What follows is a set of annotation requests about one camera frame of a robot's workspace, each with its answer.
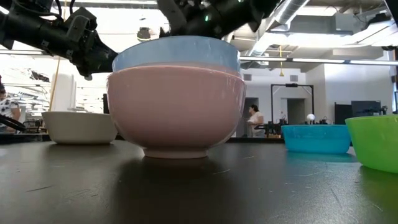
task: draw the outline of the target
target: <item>doorway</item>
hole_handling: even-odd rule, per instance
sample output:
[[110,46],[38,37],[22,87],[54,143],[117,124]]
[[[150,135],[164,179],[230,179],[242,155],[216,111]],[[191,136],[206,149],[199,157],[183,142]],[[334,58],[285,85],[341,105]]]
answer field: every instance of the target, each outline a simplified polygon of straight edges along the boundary
[[250,118],[249,107],[251,105],[259,106],[259,98],[246,98],[244,100],[244,109],[243,109],[242,118],[239,121],[238,127],[236,128],[237,138],[248,138],[250,135],[247,121]]
[[287,119],[289,124],[305,122],[305,99],[287,99]]

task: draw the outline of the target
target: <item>table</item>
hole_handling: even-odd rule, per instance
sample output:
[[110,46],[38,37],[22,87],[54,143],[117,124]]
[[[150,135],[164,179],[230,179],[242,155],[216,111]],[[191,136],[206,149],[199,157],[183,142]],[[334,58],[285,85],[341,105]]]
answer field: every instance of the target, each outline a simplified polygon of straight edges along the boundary
[[398,175],[353,152],[230,143],[209,158],[108,146],[0,146],[0,223],[398,223]]

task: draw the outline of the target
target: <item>blue bowl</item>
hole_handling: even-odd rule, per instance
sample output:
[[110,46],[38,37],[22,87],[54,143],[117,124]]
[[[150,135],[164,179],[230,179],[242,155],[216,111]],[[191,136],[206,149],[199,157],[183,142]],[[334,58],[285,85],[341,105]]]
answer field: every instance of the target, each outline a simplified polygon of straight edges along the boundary
[[282,132],[286,148],[294,152],[347,153],[351,143],[345,125],[286,125]]
[[219,65],[240,72],[239,51],[231,44],[199,36],[163,37],[121,52],[112,63],[114,72],[153,63]]

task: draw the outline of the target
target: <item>pink bowl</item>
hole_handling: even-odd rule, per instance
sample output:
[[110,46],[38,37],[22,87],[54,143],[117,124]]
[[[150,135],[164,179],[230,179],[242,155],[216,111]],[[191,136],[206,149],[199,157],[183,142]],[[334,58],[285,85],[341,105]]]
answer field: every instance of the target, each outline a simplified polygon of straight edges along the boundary
[[119,133],[149,157],[207,155],[228,140],[242,116],[245,84],[212,67],[149,65],[112,73],[108,105]]

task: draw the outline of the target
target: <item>white ball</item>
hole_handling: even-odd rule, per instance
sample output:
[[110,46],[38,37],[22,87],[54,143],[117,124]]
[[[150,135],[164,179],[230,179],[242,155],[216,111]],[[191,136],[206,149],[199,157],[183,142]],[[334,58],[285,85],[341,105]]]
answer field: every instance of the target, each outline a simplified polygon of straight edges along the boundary
[[309,120],[309,121],[315,121],[315,115],[314,115],[314,114],[308,114],[308,115],[307,115],[307,120]]

